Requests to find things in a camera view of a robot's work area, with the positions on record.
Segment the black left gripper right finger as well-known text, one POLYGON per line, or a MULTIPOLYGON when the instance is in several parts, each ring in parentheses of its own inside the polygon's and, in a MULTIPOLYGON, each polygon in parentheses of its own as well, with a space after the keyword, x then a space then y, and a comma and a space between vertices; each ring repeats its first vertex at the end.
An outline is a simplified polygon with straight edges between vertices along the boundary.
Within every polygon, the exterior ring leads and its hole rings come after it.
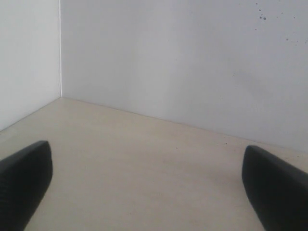
POLYGON ((308 229, 308 174, 270 152, 247 146, 242 181, 249 202, 267 231, 308 229))

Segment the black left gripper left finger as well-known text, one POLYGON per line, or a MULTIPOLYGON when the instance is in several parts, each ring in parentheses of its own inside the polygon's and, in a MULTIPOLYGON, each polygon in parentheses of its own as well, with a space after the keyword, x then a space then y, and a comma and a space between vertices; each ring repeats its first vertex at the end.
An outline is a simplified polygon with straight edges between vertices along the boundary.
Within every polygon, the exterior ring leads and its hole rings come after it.
POLYGON ((35 142, 0 161, 0 229, 23 231, 52 180, 48 141, 35 142))

